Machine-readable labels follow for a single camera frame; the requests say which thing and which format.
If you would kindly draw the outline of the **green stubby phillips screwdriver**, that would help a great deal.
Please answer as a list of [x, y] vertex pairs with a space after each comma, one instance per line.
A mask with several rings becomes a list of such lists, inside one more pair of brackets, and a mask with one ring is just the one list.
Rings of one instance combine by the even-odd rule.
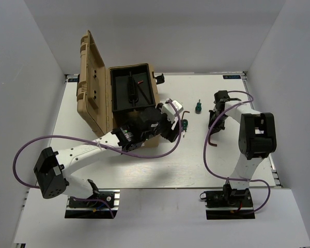
[[183, 135], [183, 137], [185, 136], [185, 133], [186, 133], [186, 131], [187, 131], [187, 127], [188, 127], [188, 120], [187, 119], [183, 119], [182, 121], [181, 121], [181, 124], [182, 124], [182, 135]]

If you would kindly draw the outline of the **long thin bronze hex key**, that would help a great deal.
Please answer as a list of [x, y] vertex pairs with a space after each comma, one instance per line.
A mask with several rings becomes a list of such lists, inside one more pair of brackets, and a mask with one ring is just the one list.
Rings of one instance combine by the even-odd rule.
[[141, 94], [143, 95], [143, 97], [145, 98], [146, 102], [150, 105], [150, 104], [151, 104], [150, 100], [148, 99], [148, 97], [147, 97], [146, 94], [144, 93], [143, 89], [141, 88], [141, 84], [142, 84], [143, 82], [144, 82], [143, 80], [137, 82], [137, 87], [138, 87], [138, 89], [140, 90], [140, 92], [141, 92]]

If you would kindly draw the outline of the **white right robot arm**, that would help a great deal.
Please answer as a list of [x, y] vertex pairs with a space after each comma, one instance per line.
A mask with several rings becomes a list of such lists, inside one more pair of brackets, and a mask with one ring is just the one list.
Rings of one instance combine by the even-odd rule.
[[235, 206], [247, 196], [250, 181], [259, 164], [277, 148], [275, 119], [272, 113], [252, 109], [248, 101], [229, 96], [229, 91], [214, 94], [214, 109], [209, 111], [209, 135], [225, 129], [225, 120], [232, 118], [239, 124], [240, 156], [232, 174], [226, 178], [222, 198]]

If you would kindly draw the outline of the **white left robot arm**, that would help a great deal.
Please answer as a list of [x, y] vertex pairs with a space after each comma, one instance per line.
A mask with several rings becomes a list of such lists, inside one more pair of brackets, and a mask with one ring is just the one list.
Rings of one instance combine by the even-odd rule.
[[149, 107], [136, 118], [92, 141], [70, 149], [54, 151], [52, 147], [41, 151], [34, 167], [43, 198], [51, 199], [60, 194], [81, 198], [87, 206], [99, 200], [96, 185], [90, 179], [73, 176], [79, 169], [104, 158], [131, 153], [144, 142], [158, 135], [174, 142], [179, 135], [175, 119], [183, 111], [177, 101]]

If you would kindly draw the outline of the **black toolbox tray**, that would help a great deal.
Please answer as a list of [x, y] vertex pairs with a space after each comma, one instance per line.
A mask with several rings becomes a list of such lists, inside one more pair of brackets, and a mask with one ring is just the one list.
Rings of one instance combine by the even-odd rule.
[[[110, 70], [112, 87], [112, 111], [114, 113], [127, 113], [143, 111], [148, 107], [155, 107], [156, 100], [152, 87], [152, 76], [149, 65], [141, 64], [115, 68]], [[149, 105], [140, 90], [137, 82], [143, 80], [141, 88], [150, 100]]]

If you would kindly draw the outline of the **tan plastic toolbox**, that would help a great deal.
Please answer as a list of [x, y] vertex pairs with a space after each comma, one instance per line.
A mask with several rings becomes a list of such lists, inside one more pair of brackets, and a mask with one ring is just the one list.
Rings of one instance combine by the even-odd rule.
[[[142, 112], [114, 113], [112, 111], [110, 70], [134, 65], [107, 68], [90, 31], [87, 31], [81, 38], [80, 58], [80, 74], [76, 90], [77, 112], [97, 137], [102, 137], [113, 129], [123, 125], [127, 120], [136, 118]], [[160, 102], [157, 84], [164, 82], [164, 76], [155, 76], [151, 64], [141, 64], [149, 65], [157, 106]]]

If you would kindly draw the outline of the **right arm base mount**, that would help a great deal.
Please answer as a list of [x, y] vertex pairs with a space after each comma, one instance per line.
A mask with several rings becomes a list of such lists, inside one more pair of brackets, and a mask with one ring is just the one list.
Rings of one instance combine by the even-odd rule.
[[207, 220], [255, 219], [254, 205], [249, 190], [243, 196], [225, 197], [224, 191], [203, 191], [199, 196], [205, 202]]

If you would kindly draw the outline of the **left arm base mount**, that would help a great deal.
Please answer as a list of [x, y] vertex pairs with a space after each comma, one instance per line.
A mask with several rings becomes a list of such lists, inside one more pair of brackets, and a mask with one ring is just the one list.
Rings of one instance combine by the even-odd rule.
[[91, 199], [100, 201], [79, 201], [68, 198], [66, 219], [113, 219], [119, 208], [120, 190], [100, 190], [98, 196]]

